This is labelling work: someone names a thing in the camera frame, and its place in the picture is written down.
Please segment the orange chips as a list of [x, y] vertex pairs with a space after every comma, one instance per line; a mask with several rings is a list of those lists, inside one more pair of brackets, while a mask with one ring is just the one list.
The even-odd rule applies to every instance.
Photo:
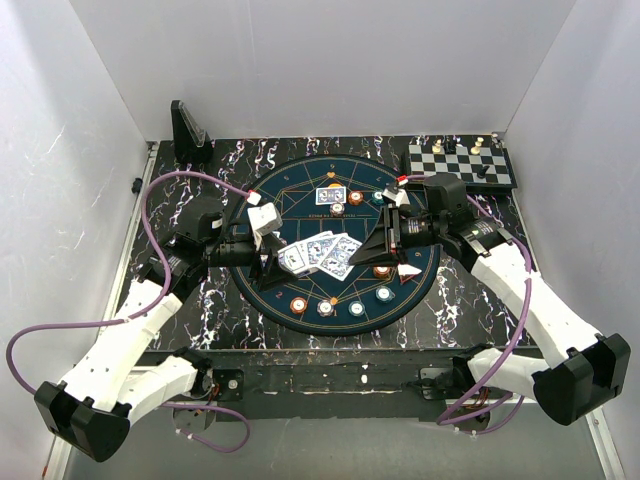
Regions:
[[389, 266], [375, 266], [373, 274], [378, 279], [388, 279], [391, 276], [392, 268]]
[[363, 201], [363, 194], [360, 191], [351, 191], [348, 196], [348, 203], [352, 206], [358, 206]]

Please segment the green chips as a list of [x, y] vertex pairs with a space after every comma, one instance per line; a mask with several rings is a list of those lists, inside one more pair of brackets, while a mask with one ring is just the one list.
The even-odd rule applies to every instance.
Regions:
[[372, 205], [383, 205], [385, 203], [385, 199], [382, 191], [374, 191], [371, 195], [370, 202]]
[[379, 286], [376, 288], [375, 295], [378, 301], [382, 303], [391, 302], [394, 298], [393, 291], [387, 286]]

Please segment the orange poker chip stack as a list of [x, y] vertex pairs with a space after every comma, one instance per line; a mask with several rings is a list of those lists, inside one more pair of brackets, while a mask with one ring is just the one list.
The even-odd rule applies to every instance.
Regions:
[[307, 309], [308, 302], [305, 298], [295, 297], [290, 302], [290, 310], [293, 314], [302, 314]]

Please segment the deck of playing cards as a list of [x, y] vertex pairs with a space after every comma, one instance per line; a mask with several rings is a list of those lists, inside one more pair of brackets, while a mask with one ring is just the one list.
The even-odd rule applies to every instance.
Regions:
[[303, 260], [308, 267], [318, 265], [334, 244], [344, 237], [344, 233], [334, 234], [325, 231], [300, 241]]

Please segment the blue white chips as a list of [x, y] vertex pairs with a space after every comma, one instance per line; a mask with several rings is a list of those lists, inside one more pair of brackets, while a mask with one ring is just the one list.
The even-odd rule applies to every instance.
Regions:
[[342, 203], [333, 203], [330, 206], [330, 216], [335, 218], [343, 217], [345, 214], [345, 206]]

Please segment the blue white poker chip stack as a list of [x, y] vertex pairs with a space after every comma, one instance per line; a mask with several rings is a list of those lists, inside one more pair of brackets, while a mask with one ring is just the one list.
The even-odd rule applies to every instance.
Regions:
[[330, 300], [321, 300], [317, 305], [317, 312], [321, 317], [332, 316], [334, 312], [334, 305]]

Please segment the blue playing card box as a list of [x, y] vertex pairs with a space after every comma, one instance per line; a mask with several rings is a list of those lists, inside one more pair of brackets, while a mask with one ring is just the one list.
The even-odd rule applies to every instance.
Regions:
[[303, 242], [294, 242], [278, 251], [280, 267], [297, 277], [315, 273], [318, 268], [310, 264], [306, 247]]

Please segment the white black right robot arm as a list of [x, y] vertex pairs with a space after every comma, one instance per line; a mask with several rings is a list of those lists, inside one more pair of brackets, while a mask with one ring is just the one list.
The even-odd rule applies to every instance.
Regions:
[[427, 197], [423, 210], [411, 206], [405, 191], [415, 179], [402, 176], [386, 186], [378, 222], [350, 264], [403, 271], [410, 267], [409, 250], [439, 246], [520, 315], [504, 349], [478, 345], [454, 357], [451, 379], [462, 396], [437, 424], [464, 421], [456, 411], [486, 387], [532, 399], [564, 426], [617, 397], [630, 360], [628, 342], [603, 335], [565, 304], [534, 271], [527, 247], [468, 195], [456, 175], [419, 178]]

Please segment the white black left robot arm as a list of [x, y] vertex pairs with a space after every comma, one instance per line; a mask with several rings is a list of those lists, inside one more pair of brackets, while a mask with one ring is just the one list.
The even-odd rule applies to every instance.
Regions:
[[200, 400], [216, 387], [206, 357], [182, 347], [146, 373], [131, 378], [132, 368], [161, 327], [183, 306], [212, 267], [249, 266], [259, 279], [278, 271], [278, 209], [249, 196], [247, 234], [224, 237], [220, 212], [197, 215], [194, 231], [170, 233], [130, 287], [117, 319], [84, 357], [56, 383], [44, 382], [34, 400], [48, 429], [97, 462], [111, 458], [130, 428], [143, 416], [177, 396]]

